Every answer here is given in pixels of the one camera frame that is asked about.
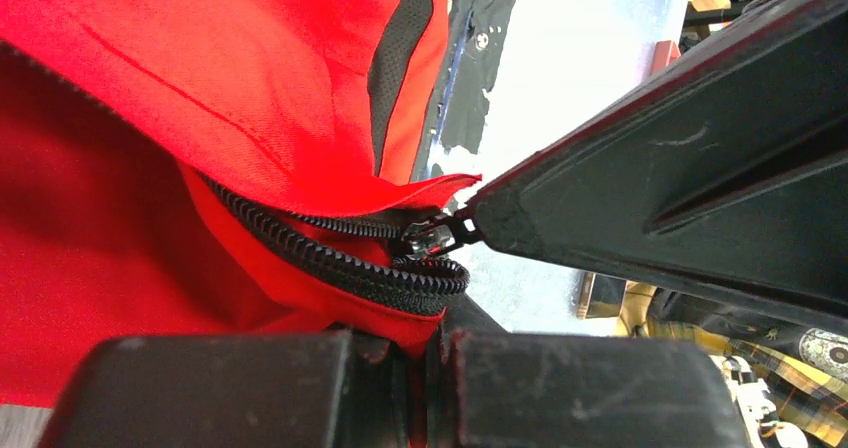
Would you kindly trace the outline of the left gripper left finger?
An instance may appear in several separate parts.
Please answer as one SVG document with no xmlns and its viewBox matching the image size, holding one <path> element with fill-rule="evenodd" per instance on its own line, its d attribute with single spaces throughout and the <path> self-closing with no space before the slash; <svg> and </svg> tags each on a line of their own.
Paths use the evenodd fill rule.
<svg viewBox="0 0 848 448">
<path fill-rule="evenodd" d="M 113 338 L 79 364 L 43 447 L 405 447 L 403 370 L 347 330 Z"/>
</svg>

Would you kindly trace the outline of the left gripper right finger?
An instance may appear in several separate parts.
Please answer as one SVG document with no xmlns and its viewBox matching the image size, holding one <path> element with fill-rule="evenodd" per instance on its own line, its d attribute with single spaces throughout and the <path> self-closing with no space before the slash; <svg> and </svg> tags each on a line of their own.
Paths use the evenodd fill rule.
<svg viewBox="0 0 848 448">
<path fill-rule="evenodd" d="M 718 368 L 690 342 L 510 333 L 470 297 L 427 353 L 430 447 L 746 447 Z"/>
</svg>

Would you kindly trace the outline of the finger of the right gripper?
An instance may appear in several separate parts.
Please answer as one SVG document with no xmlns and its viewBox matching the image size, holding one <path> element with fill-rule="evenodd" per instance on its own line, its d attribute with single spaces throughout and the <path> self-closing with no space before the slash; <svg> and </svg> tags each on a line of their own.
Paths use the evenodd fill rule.
<svg viewBox="0 0 848 448">
<path fill-rule="evenodd" d="M 761 0 L 469 201 L 493 250 L 847 331 L 847 0 Z"/>
</svg>

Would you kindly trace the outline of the red zip jacket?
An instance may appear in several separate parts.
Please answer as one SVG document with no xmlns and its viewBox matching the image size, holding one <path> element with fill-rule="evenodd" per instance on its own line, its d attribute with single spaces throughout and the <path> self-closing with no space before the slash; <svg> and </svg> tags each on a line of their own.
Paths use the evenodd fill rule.
<svg viewBox="0 0 848 448">
<path fill-rule="evenodd" d="M 350 234 L 411 182 L 450 0 L 1 0 L 1 400 L 97 342 L 335 323 L 423 351 L 453 262 Z"/>
</svg>

